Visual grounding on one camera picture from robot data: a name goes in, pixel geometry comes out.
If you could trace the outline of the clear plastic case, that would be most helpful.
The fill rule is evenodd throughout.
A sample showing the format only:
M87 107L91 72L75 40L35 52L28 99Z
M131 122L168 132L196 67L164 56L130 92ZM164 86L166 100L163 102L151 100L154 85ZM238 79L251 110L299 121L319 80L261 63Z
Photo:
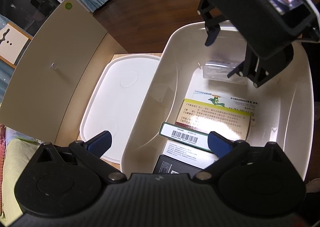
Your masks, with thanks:
M238 66L231 61L209 60L202 67L204 79L220 81L225 83L246 85L247 79L237 74L228 77L227 75Z

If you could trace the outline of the green barcode box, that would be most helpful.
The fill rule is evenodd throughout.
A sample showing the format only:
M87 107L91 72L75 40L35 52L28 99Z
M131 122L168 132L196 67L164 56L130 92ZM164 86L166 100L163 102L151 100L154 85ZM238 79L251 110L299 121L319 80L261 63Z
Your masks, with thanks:
M159 135L172 141L213 153L208 146L208 135L206 133L163 122L159 130Z

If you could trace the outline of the white text medicine box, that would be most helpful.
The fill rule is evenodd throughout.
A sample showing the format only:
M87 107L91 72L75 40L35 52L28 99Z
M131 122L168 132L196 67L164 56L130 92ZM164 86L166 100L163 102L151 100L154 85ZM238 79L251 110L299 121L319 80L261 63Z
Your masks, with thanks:
M170 140L166 142L162 154L200 169L219 160L215 154Z

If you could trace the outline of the yellow beige medicine box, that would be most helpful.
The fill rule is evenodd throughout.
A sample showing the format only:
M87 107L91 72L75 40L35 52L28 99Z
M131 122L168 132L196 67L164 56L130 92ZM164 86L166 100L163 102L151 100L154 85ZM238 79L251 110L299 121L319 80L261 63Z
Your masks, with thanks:
M185 98L175 124L202 133L215 131L231 141L245 141L251 127L251 114Z

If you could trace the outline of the white box with green plant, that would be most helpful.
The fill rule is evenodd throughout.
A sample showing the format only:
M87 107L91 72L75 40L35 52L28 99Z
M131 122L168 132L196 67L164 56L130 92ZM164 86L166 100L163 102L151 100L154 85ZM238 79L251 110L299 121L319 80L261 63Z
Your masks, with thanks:
M251 121L254 125L256 123L256 112L258 111L259 103L253 100L247 100L240 97L232 97L226 95L218 95L210 92L194 90L193 100L213 104L233 110L248 112L251 114Z

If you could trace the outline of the white plastic bin lid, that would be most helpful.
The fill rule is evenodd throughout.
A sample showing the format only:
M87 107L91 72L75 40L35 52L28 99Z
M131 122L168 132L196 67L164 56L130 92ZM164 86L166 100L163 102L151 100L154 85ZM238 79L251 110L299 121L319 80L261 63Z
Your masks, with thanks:
M80 123L85 142L103 131L111 133L112 144L103 159L120 163L159 61L154 55L124 55L104 68Z

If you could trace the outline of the black box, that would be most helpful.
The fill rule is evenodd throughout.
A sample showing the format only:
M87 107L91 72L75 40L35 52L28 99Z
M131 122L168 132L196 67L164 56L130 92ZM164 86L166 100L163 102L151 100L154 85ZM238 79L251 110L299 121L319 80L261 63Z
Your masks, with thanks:
M153 174L188 173L191 177L193 177L200 171L202 171L202 169L194 167L184 162L180 162L177 159L168 157L166 155L160 155L152 173Z

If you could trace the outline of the white plastic storage bin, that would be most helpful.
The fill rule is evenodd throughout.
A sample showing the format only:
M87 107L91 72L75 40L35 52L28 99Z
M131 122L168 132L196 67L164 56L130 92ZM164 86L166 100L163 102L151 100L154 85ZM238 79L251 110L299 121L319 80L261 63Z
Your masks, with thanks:
M212 59L240 63L246 42L230 22L221 24L211 46L205 46L204 23L176 30L169 38L131 131L120 162L122 172L150 173L159 155L177 150L159 134L164 122L174 124L185 99L196 91L212 98L235 97L255 103L255 115L246 141L252 146L276 142L289 157L301 177L308 169L314 121L311 72L306 51L294 42L292 62L280 74L260 87L207 80L202 68Z

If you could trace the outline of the beige wooden nightstand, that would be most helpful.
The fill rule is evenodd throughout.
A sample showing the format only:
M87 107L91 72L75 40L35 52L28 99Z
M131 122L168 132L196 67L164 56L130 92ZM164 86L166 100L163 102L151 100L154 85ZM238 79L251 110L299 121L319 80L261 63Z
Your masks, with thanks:
M1 104L1 124L54 142L73 93L106 29L77 0L65 0L22 55Z

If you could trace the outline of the yellow-green bed sheet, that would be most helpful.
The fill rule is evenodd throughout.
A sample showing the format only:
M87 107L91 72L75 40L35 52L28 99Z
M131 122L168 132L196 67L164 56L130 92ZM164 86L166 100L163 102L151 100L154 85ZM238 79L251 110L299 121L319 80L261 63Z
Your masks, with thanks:
M13 139L9 142L3 165L1 223L9 226L22 215L14 194L14 188L22 171L39 148L38 142Z

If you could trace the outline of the framed white picture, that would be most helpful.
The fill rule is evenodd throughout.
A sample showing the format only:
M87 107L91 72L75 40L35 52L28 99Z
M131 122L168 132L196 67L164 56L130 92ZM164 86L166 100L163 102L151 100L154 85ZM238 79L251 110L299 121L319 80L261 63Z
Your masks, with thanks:
M8 23L1 29L1 60L12 68L16 68L19 56L29 45L32 36L16 25Z

